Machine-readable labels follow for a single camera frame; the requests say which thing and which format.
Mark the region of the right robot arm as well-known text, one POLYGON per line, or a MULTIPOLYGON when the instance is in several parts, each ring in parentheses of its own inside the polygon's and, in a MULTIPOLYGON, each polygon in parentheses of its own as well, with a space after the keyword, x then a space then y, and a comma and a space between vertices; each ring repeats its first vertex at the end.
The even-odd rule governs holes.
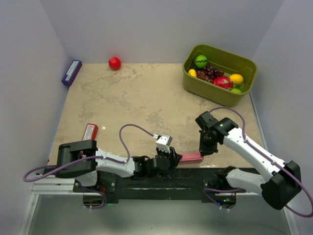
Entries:
POLYGON ((202 156, 218 152, 218 145, 234 150, 255 169, 249 173, 229 166, 207 184, 211 192, 246 190, 259 194, 274 209, 281 210, 300 191, 301 170, 294 162, 289 163, 267 152, 251 140, 231 119, 217 120, 209 112, 195 119, 200 127, 200 147, 202 156))

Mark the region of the pink paper box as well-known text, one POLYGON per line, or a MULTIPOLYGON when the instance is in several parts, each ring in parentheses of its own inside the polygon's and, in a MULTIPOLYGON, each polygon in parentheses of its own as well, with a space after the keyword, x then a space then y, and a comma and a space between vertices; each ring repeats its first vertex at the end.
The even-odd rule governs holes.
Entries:
POLYGON ((199 164, 203 161, 200 153, 185 153, 179 161, 179 165, 199 164))

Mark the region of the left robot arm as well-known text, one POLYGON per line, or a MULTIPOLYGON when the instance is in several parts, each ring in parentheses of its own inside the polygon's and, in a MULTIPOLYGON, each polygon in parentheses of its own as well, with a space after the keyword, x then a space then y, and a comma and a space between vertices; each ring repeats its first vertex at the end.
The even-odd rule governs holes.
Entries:
POLYGON ((182 155, 173 147, 169 152, 156 149, 154 158, 147 156, 131 157, 127 162, 122 157, 110 154, 97 148, 95 140, 77 141, 61 144, 58 150, 57 178, 73 178, 80 182, 90 192, 101 188, 101 180, 97 172, 108 172, 122 178, 145 177, 152 178, 175 169, 182 155))

